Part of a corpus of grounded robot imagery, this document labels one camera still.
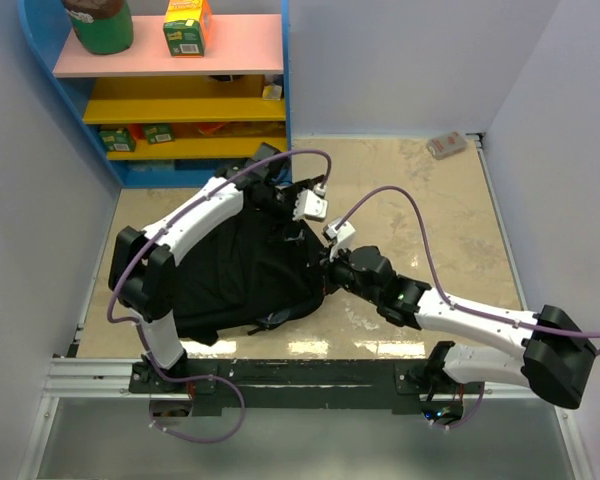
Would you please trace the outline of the grey red packet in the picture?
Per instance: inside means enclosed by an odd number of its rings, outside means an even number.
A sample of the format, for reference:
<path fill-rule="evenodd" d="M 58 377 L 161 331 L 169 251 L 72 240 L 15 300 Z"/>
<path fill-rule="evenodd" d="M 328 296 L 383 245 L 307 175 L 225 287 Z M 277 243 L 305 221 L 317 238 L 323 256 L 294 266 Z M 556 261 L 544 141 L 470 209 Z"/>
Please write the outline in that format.
<path fill-rule="evenodd" d="M 426 143 L 427 151 L 436 160 L 463 152 L 468 146 L 465 136 L 458 131 L 451 131 L 429 139 Z"/>

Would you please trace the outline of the green small box left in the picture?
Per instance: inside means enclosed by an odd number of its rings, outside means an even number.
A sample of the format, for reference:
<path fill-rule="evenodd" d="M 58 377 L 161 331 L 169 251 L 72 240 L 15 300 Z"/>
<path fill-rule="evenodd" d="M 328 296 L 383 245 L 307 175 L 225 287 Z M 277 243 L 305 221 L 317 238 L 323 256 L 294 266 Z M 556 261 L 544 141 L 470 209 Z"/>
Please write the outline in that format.
<path fill-rule="evenodd" d="M 98 131 L 104 148 L 107 152 L 134 152 L 136 140 L 126 127 L 106 127 L 103 126 Z"/>

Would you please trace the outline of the green small box right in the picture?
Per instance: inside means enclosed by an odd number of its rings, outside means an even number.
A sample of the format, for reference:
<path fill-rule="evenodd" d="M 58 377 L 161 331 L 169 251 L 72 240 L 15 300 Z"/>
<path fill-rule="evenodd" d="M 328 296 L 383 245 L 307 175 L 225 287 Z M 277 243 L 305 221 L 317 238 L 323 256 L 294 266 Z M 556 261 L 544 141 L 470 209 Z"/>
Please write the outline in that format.
<path fill-rule="evenodd" d="M 150 145 L 173 142 L 175 135 L 169 123 L 142 124 L 142 131 Z"/>

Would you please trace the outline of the orange snack packet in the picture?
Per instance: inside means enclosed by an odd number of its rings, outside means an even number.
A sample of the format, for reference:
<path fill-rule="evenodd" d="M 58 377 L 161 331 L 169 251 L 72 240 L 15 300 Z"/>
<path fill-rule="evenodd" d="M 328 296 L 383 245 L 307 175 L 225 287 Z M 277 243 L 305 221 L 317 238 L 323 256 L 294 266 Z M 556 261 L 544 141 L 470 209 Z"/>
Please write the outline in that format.
<path fill-rule="evenodd" d="M 228 122 L 197 122 L 194 127 L 200 135 L 213 137 L 223 135 L 228 125 Z"/>

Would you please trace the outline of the small yellow white box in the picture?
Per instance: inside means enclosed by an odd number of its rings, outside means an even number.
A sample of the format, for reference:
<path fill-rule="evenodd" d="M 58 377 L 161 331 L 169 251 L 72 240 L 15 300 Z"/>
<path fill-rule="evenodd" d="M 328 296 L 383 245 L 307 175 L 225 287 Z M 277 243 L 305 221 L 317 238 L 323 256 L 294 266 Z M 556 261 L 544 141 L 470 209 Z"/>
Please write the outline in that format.
<path fill-rule="evenodd" d="M 264 86 L 261 98 L 266 101 L 281 101 L 284 98 L 284 88 L 277 84 Z"/>

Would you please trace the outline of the green brown bag on shelf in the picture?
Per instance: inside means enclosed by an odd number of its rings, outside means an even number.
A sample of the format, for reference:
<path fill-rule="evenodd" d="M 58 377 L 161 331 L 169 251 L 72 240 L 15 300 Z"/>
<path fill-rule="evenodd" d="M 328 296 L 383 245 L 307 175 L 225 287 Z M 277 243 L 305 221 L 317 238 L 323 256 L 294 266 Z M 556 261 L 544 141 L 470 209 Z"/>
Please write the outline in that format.
<path fill-rule="evenodd" d="M 126 0 L 64 0 L 73 31 L 91 54 L 112 55 L 131 47 L 133 20 Z"/>

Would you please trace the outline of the green small box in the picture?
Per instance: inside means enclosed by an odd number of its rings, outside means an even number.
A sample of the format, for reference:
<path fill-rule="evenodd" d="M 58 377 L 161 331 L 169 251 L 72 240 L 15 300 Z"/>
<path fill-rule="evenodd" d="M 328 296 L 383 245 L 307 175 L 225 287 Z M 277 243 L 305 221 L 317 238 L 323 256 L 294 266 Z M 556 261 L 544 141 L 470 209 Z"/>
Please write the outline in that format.
<path fill-rule="evenodd" d="M 175 135 L 169 123 L 142 124 L 142 131 L 150 145 L 173 142 Z"/>
<path fill-rule="evenodd" d="M 103 126 L 98 131 L 104 148 L 107 152 L 134 152 L 136 140 L 126 127 L 106 127 Z"/>

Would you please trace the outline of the black student backpack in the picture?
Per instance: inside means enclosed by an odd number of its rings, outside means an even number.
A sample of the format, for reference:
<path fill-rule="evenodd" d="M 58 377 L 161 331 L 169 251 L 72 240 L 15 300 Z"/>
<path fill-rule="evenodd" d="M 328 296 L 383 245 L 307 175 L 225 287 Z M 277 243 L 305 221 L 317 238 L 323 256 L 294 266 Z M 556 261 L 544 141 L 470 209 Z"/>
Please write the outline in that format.
<path fill-rule="evenodd" d="M 178 336 L 211 346 L 224 329 L 251 325 L 259 332 L 310 315 L 325 298 L 324 253 L 306 222 L 241 211 L 178 266 Z"/>

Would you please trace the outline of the blue shelf unit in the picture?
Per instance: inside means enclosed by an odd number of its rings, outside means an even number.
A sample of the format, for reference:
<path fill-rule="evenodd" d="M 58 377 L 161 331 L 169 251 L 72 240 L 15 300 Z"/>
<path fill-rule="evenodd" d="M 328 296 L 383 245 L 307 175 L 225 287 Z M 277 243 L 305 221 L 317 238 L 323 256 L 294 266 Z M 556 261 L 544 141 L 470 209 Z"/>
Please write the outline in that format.
<path fill-rule="evenodd" d="M 248 157 L 263 144 L 291 145 L 287 99 L 261 98 L 266 83 L 289 76 L 289 9 L 221 14 L 212 19 L 203 57 L 173 57 L 158 15 L 134 18 L 131 47 L 89 53 L 58 1 L 22 1 L 19 19 L 36 60 L 69 112 L 79 142 L 123 188 L 198 187 L 225 160 Z M 197 122 L 228 122 L 205 137 Z M 175 140 L 150 145 L 142 124 L 169 123 Z M 107 152 L 101 127 L 126 127 L 134 152 Z"/>

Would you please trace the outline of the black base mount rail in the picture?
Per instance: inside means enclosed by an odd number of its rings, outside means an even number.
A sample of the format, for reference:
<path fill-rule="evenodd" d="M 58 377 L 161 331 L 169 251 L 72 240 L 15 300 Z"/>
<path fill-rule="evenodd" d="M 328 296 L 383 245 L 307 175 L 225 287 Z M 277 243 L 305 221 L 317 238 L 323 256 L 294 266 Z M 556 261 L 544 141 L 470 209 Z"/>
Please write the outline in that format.
<path fill-rule="evenodd" d="M 451 424 L 465 413 L 477 383 L 461 386 L 429 378 L 428 362 L 411 360 L 246 360 L 190 359 L 167 374 L 194 382 L 168 382 L 144 358 L 132 365 L 129 391 L 153 398 L 193 401 L 195 416 L 218 416 L 237 408 L 239 399 L 218 379 L 233 383 L 249 408 L 389 410 L 396 415 L 421 414 Z"/>

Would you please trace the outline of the yellow green box on shelf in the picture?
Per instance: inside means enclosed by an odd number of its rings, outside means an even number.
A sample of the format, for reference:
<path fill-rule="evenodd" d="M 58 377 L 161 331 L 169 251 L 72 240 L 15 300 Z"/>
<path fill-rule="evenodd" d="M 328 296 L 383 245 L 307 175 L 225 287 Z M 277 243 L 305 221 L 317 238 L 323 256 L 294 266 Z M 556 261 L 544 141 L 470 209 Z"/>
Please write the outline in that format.
<path fill-rule="evenodd" d="M 173 57 L 203 57 L 211 19 L 207 0 L 171 0 L 163 22 L 169 53 Z"/>

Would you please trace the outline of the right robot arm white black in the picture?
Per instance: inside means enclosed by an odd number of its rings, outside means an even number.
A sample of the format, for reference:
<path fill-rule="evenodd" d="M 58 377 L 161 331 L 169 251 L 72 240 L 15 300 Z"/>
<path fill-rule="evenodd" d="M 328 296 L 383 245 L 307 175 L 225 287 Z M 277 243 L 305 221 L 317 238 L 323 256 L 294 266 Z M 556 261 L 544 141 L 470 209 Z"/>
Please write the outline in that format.
<path fill-rule="evenodd" d="M 580 407 L 597 350 L 564 310 L 507 310 L 444 297 L 428 283 L 398 274 L 375 246 L 328 253 L 321 266 L 328 291 L 343 289 L 371 303 L 396 327 L 474 341 L 436 346 L 425 369 L 432 390 L 502 383 L 528 388 L 554 406 Z"/>

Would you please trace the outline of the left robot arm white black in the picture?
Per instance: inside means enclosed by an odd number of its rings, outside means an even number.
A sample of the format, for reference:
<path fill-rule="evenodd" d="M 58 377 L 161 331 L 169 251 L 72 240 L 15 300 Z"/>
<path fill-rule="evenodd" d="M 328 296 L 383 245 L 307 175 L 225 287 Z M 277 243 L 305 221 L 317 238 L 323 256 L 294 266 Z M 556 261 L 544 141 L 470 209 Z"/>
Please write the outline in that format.
<path fill-rule="evenodd" d="M 278 179 L 298 155 L 323 157 L 325 173 L 286 199 Z M 119 232 L 109 274 L 111 299 L 106 317 L 111 324 L 133 323 L 153 365 L 151 378 L 163 391 L 176 392 L 187 380 L 187 368 L 181 363 L 187 353 L 174 318 L 182 260 L 219 225 L 242 212 L 255 193 L 275 207 L 299 213 L 302 219 L 324 220 L 332 166 L 331 156 L 323 150 L 279 151 L 263 143 L 253 157 L 218 168 L 198 193 L 162 219 L 141 230 L 127 227 Z"/>

